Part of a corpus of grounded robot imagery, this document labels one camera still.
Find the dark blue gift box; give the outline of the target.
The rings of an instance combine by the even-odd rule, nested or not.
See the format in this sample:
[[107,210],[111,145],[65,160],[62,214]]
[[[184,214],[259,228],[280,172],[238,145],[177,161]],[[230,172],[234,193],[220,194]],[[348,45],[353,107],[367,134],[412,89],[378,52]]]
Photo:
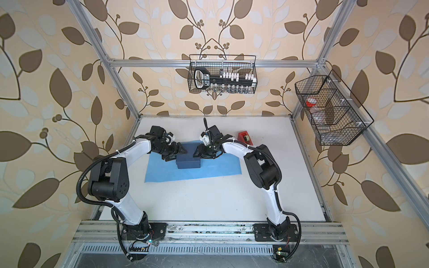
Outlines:
[[194,156],[199,143],[183,143],[182,147],[186,153],[180,153],[176,157],[176,165],[178,169],[198,169],[201,167],[201,158]]

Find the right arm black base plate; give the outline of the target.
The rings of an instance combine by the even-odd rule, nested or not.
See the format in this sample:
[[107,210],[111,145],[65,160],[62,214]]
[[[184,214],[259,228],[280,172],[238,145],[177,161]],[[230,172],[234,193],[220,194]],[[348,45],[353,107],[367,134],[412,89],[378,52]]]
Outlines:
[[256,223],[252,226],[256,242],[298,242],[300,232],[296,224],[285,223],[277,226],[270,223]]

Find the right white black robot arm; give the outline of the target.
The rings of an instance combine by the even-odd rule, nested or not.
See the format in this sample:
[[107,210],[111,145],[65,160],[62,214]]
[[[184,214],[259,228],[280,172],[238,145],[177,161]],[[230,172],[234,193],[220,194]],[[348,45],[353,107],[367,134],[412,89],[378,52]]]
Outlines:
[[205,118],[203,122],[205,131],[201,134],[202,143],[194,156],[216,159],[223,154],[231,154],[244,159],[251,181],[264,192],[270,239],[278,242],[295,239],[299,242],[302,237],[301,222],[296,214],[282,209],[278,195],[282,172],[267,146],[248,145],[232,135],[223,135],[215,125],[208,127]]

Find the red tape dispenser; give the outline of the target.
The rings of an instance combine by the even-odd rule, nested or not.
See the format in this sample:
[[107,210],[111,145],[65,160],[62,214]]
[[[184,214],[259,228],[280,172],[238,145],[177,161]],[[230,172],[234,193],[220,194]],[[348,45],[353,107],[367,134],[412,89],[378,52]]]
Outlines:
[[250,135],[248,134],[247,131],[241,131],[241,132],[239,132],[238,133],[238,140],[240,142],[243,142],[243,143],[247,144],[247,145],[250,145],[250,146],[253,145],[253,142],[252,142],[252,140],[250,138]]

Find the red capped clear container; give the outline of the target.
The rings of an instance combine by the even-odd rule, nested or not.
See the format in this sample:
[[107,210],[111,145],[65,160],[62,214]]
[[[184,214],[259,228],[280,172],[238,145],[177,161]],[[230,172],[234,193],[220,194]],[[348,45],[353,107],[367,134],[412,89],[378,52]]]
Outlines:
[[316,107],[317,106],[317,99],[309,97],[306,99],[305,104],[308,108]]

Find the light blue wrapping paper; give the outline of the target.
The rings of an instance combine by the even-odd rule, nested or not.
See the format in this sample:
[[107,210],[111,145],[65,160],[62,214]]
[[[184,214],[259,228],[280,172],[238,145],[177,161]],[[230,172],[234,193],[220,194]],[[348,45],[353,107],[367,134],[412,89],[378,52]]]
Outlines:
[[199,168],[179,169],[175,161],[166,162],[161,155],[151,153],[145,182],[164,183],[241,174],[240,159],[231,154],[223,154],[214,160],[202,159]]

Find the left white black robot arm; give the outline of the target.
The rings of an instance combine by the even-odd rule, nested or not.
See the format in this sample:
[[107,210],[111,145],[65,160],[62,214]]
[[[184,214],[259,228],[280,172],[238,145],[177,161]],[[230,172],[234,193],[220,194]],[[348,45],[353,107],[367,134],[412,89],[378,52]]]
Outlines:
[[159,126],[152,126],[150,132],[138,135],[132,142],[114,153],[99,157],[91,163],[78,179],[78,198],[91,205],[110,208],[117,223],[118,237],[128,233],[140,241],[153,239],[155,231],[149,224],[147,213],[141,210],[128,193],[129,167],[146,154],[156,153],[162,160],[175,160],[187,153],[179,142],[174,141],[171,132]]

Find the aluminium front rail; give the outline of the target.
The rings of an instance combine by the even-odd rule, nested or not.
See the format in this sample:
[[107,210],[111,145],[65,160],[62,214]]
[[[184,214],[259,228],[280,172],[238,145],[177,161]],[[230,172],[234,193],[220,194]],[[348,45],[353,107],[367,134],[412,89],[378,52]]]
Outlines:
[[[163,243],[239,244],[287,243],[294,244],[298,231],[290,228],[283,240],[274,240],[263,222],[232,221],[152,221],[152,238]],[[83,221],[73,242],[116,242],[114,221]],[[340,223],[304,222],[301,224],[302,245],[349,245]]]

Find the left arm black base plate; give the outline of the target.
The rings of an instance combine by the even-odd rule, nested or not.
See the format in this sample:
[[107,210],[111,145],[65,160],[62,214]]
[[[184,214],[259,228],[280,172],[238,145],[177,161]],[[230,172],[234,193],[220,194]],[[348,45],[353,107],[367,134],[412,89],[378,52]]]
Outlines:
[[161,240],[166,235],[168,224],[165,222],[149,222],[140,225],[123,225],[121,237],[124,240]]

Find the black socket wrench set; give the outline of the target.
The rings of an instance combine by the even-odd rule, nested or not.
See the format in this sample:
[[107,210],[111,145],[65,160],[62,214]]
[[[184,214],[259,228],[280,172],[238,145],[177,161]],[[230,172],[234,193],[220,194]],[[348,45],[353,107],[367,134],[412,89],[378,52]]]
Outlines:
[[196,67],[190,79],[197,89],[223,92],[248,92],[255,90],[258,85],[258,79],[253,73],[241,75],[224,69],[209,71],[205,67]]

